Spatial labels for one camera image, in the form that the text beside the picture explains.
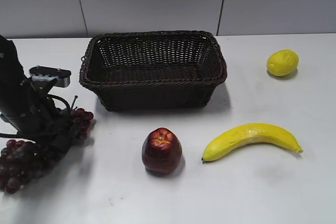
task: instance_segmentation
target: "white wall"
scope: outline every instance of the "white wall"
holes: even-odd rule
[[[217,32],[222,0],[81,0],[89,35],[111,31]]]
[[[217,32],[222,0],[0,0],[8,38],[106,32]],[[336,0],[225,0],[219,35],[336,32]]]
[[[336,32],[336,0],[225,0],[220,35]]]
[[[87,35],[78,0],[0,0],[0,34],[8,38]]]

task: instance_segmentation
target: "wicker basket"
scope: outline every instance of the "wicker basket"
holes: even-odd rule
[[[226,77],[212,34],[157,31],[92,38],[79,82],[108,111],[121,111],[205,106]]]

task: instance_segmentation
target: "banana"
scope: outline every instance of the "banana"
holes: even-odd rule
[[[249,123],[235,127],[215,138],[206,147],[202,160],[217,160],[234,149],[252,143],[271,143],[301,153],[296,138],[278,126],[265,123]]]

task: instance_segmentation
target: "yellow lemon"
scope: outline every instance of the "yellow lemon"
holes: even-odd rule
[[[299,64],[299,56],[291,50],[281,50],[267,60],[267,69],[274,76],[285,76],[292,73]]]

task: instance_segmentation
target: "fake apple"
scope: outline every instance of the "fake apple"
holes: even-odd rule
[[[181,161],[182,147],[177,137],[166,128],[151,132],[142,146],[142,162],[146,169],[160,174],[174,171]]]

